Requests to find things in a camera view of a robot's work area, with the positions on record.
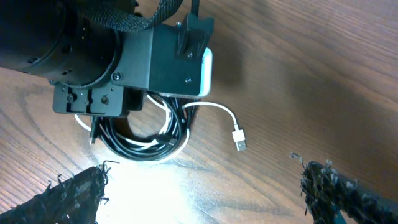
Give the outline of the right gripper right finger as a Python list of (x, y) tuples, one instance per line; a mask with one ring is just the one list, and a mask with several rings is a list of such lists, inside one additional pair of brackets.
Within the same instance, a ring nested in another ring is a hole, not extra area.
[(311, 214), (314, 223), (346, 223), (346, 214), (356, 223), (397, 224), (397, 202), (340, 174), (331, 160), (305, 164), (295, 152), (290, 157), (298, 159), (303, 167), (301, 194), (305, 194), (305, 214)]

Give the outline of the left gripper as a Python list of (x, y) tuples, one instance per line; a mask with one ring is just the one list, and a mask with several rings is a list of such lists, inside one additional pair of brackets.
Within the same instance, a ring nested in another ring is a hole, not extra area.
[(123, 117), (142, 108), (145, 93), (196, 95), (200, 91), (201, 62), (215, 21), (188, 13), (182, 24), (124, 33), (117, 65), (93, 86), (57, 84), (54, 112)]

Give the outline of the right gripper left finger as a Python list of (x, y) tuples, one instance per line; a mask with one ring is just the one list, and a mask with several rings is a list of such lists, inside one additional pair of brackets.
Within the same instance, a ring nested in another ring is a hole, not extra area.
[(58, 185), (48, 184), (41, 194), (2, 213), (1, 223), (95, 224), (100, 203), (109, 201), (104, 192), (109, 163), (105, 160), (64, 181), (58, 176)]

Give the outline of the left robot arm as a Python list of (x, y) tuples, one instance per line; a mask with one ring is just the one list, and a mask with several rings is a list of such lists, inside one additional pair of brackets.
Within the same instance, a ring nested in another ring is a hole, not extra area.
[(123, 117), (145, 93), (199, 99), (211, 90), (214, 30), (198, 1), (168, 25), (180, 1), (161, 1), (150, 17), (136, 1), (2, 1), (1, 67), (55, 87), (61, 114)]

